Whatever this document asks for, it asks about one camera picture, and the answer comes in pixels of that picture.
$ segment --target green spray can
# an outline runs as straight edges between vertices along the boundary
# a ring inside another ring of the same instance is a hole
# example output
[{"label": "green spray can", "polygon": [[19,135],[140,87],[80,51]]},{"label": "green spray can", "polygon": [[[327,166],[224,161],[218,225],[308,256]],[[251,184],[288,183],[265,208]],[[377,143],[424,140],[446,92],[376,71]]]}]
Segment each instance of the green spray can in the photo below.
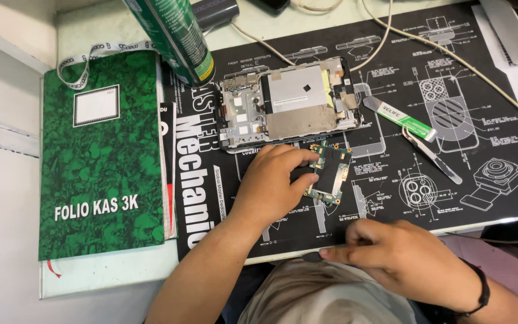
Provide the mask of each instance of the green spray can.
[{"label": "green spray can", "polygon": [[189,0],[123,0],[177,77],[202,86],[215,64]]}]

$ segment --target green notebook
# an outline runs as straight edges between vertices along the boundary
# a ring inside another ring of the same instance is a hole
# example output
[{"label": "green notebook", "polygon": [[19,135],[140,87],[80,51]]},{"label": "green notebook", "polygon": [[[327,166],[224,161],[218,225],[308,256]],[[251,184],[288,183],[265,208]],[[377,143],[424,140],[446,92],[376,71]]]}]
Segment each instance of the green notebook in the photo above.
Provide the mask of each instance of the green notebook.
[{"label": "green notebook", "polygon": [[163,243],[157,59],[95,59],[82,91],[45,74],[40,261]]}]

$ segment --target person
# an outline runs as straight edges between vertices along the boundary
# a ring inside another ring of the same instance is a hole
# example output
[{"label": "person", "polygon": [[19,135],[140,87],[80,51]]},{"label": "person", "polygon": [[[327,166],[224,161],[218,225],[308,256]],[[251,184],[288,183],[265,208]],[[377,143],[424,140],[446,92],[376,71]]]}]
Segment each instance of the person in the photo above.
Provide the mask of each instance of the person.
[{"label": "person", "polygon": [[[263,147],[229,215],[165,281],[146,323],[215,323],[228,299],[238,299],[230,298],[231,291],[263,230],[285,217],[318,180],[306,173],[291,183],[290,172],[317,158],[290,145]],[[296,258],[278,265],[241,315],[224,316],[226,323],[416,323],[417,307],[407,298],[458,313],[480,305],[483,283],[475,270],[433,234],[406,221],[357,220],[347,229],[345,247],[319,254],[321,262]],[[488,305],[460,320],[518,323],[518,297],[487,282]]]}]

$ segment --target person's right hand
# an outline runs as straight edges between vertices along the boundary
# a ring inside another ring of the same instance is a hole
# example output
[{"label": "person's right hand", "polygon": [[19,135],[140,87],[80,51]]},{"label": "person's right hand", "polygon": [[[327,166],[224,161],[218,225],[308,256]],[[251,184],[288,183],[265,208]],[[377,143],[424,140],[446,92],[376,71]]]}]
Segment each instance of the person's right hand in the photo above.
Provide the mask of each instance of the person's right hand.
[{"label": "person's right hand", "polygon": [[[355,265],[386,289],[419,302],[457,312],[479,306],[479,277],[430,232],[408,221],[360,219],[346,236],[346,247],[323,248],[321,257]],[[361,245],[364,240],[372,245]]]}]

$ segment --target person's left hand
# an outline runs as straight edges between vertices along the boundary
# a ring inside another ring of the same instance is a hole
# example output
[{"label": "person's left hand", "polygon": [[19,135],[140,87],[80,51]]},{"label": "person's left hand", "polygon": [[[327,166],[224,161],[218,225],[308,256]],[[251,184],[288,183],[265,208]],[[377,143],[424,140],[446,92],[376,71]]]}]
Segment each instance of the person's left hand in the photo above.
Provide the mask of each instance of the person's left hand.
[{"label": "person's left hand", "polygon": [[261,229],[285,217],[319,180],[317,174],[305,173],[291,183],[291,171],[318,158],[317,153],[291,145],[264,146],[241,181],[229,217],[244,218]]}]

